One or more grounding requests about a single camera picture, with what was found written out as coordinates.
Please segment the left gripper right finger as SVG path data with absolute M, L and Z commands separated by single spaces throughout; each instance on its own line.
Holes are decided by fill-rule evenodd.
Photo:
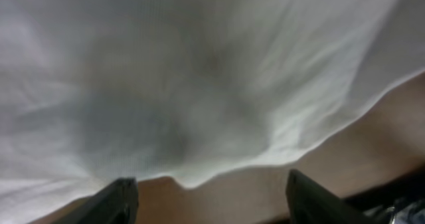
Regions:
M 292 224 L 376 224 L 324 187 L 293 169 L 286 197 Z

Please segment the white t-shirt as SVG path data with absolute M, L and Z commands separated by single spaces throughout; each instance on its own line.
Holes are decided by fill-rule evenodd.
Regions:
M 424 0 L 1 0 L 1 222 L 300 159 L 424 71 Z

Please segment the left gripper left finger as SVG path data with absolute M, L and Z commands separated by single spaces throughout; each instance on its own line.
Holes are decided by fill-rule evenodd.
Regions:
M 139 207 L 135 178 L 119 178 L 53 224 L 134 224 Z

